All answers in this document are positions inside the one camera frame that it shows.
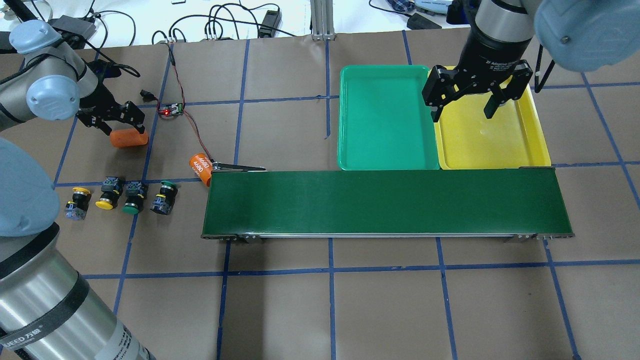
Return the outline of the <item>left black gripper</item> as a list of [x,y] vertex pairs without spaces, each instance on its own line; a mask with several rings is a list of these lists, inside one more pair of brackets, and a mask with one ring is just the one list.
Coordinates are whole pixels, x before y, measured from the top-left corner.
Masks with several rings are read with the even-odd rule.
[[86,127],[97,128],[106,136],[112,132],[108,121],[130,125],[139,134],[146,132],[144,112],[131,101],[127,101],[124,108],[102,82],[97,84],[93,92],[80,99],[76,117]]

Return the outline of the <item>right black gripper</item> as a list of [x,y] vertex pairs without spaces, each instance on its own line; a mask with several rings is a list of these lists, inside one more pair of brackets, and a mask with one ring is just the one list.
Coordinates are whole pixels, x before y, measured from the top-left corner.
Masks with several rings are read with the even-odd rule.
[[435,64],[422,89],[432,121],[438,123],[444,107],[464,96],[489,94],[483,109],[487,119],[509,100],[519,100],[534,75],[523,54],[520,45],[466,45],[453,68]]

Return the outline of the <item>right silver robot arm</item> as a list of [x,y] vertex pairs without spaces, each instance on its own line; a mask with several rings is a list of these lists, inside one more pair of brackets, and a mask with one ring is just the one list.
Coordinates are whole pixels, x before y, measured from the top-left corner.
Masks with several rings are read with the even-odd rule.
[[437,123],[464,96],[489,94],[483,112],[517,101],[550,72],[593,72],[639,50],[637,0],[457,0],[470,25],[457,66],[430,69],[423,102]]

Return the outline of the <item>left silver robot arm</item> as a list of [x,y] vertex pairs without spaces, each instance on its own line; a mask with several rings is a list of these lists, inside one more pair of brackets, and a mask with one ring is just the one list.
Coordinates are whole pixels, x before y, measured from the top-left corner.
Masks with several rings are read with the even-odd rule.
[[[9,34],[21,71],[1,81],[1,130],[37,117],[72,117],[109,135],[108,121],[143,135],[144,114],[119,104],[49,23],[34,18]],[[23,360],[153,360],[57,249],[60,199],[46,171],[1,139],[1,346]]]

